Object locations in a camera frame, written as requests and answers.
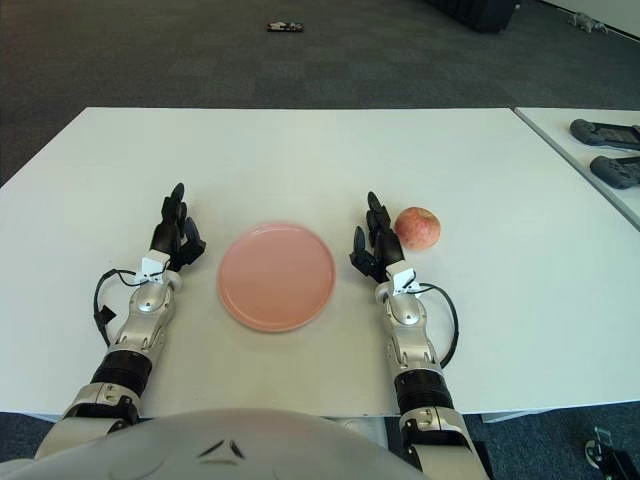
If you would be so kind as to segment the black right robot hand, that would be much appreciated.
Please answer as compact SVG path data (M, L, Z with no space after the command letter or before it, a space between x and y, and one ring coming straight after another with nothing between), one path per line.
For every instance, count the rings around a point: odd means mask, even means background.
M408 293L415 286L415 269L405 261L390 215L373 191L367 194L367 204L367 232L361 226L355 227L349 260L356 270L378 284L390 282L393 295Z

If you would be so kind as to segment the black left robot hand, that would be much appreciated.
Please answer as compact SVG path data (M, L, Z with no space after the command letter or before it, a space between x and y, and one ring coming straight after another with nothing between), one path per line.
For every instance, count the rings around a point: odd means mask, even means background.
M142 258L137 274L142 283L165 283L169 272L178 273L205 252L206 242L188 215L184 192L184 184L178 183L164 198L161 221L154 229L149 251Z

